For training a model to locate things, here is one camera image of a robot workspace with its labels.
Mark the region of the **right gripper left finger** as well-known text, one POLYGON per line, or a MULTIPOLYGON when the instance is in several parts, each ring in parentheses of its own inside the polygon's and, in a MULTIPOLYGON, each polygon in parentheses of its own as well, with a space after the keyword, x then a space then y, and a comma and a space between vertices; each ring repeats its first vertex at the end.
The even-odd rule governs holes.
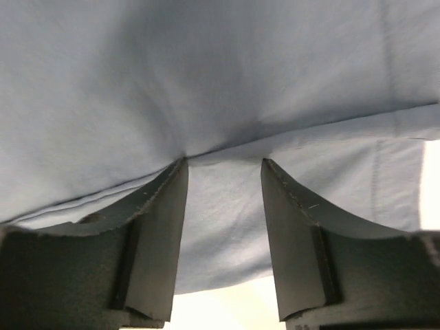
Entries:
POLYGON ((76 223, 1 226, 2 329, 161 329, 188 190, 180 159, 76 223))

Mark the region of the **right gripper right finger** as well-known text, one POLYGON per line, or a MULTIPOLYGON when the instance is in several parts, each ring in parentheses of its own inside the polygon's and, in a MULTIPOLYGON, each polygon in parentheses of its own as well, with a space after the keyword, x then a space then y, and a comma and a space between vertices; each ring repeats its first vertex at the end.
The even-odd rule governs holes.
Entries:
POLYGON ((367 221, 261 164, 278 314, 288 329, 438 329, 439 233, 367 221))

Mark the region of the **blue-grey t shirt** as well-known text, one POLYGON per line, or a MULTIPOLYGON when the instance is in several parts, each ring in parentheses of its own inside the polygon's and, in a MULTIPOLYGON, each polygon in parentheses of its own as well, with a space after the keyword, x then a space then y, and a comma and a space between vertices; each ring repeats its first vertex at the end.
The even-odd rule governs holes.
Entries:
POLYGON ((1 220, 77 221, 187 157, 179 294, 272 273, 264 157, 416 231, 438 138, 438 1, 1 2, 1 220))

